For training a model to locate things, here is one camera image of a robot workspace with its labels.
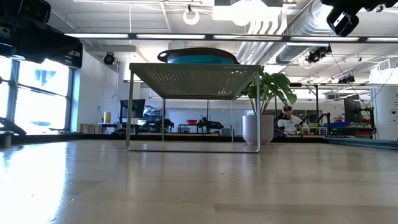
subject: white planter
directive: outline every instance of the white planter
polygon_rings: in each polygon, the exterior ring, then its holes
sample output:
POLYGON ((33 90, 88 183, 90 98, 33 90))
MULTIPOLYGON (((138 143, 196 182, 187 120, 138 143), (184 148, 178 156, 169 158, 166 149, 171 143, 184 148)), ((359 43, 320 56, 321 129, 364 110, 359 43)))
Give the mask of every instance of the white planter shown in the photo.
MULTIPOLYGON (((243 139, 248 144, 257 144, 257 116, 242 116, 243 139)), ((274 117, 261 115, 261 144, 266 145, 274 138, 274 117)))

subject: computer screen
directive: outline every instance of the computer screen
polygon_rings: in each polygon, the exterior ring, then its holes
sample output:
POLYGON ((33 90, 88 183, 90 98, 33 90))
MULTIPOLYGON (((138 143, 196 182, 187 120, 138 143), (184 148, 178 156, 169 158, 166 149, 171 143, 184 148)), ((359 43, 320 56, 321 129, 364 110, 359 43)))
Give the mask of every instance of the computer screen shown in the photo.
POLYGON ((361 102, 352 99, 344 99, 346 121, 362 123, 362 115, 358 109, 361 109, 361 102))
MULTIPOLYGON (((127 118, 127 108, 129 107, 128 100, 120 101, 121 107, 121 118, 127 118)), ((133 100, 132 101, 132 117, 142 118, 144 115, 145 100, 133 100)))

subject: table leg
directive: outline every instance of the table leg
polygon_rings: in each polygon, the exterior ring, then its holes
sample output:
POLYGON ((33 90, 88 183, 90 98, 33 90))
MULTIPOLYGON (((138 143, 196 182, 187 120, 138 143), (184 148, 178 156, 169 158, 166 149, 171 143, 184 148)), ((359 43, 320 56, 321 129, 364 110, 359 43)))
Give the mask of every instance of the table leg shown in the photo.
POLYGON ((162 141, 164 141, 164 117, 166 116, 166 99, 162 103, 162 141))
POLYGON ((234 142, 234 99, 231 101, 231 138, 232 138, 232 143, 234 142))
POLYGON ((134 77, 130 76, 129 89, 129 106, 127 109, 127 123, 126 123, 126 149, 130 150, 130 133, 131 133, 131 119, 132 119, 132 93, 134 88, 134 77))
POLYGON ((261 151, 260 73, 256 72, 257 83, 257 151, 261 151))

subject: ductwork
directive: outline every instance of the ductwork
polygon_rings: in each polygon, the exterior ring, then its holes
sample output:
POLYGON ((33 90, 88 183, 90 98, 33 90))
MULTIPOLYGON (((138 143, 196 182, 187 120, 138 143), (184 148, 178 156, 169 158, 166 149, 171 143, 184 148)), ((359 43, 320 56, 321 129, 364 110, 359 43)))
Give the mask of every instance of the ductwork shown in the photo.
MULTIPOLYGON (((326 23, 332 7, 326 6, 321 1, 313 1, 305 12, 287 29, 285 35, 330 35, 332 30, 326 23)), ((307 51, 309 46, 287 45, 286 43, 274 44, 264 57, 264 63, 289 64, 307 51)))

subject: perforated metal tabletop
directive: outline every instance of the perforated metal tabletop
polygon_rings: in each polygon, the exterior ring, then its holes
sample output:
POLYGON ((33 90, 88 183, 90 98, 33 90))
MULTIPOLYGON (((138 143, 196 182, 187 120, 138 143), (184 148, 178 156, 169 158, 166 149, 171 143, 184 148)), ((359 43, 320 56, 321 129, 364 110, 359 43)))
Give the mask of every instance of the perforated metal tabletop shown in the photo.
POLYGON ((130 70, 163 99, 233 100, 260 65, 131 63, 130 70))

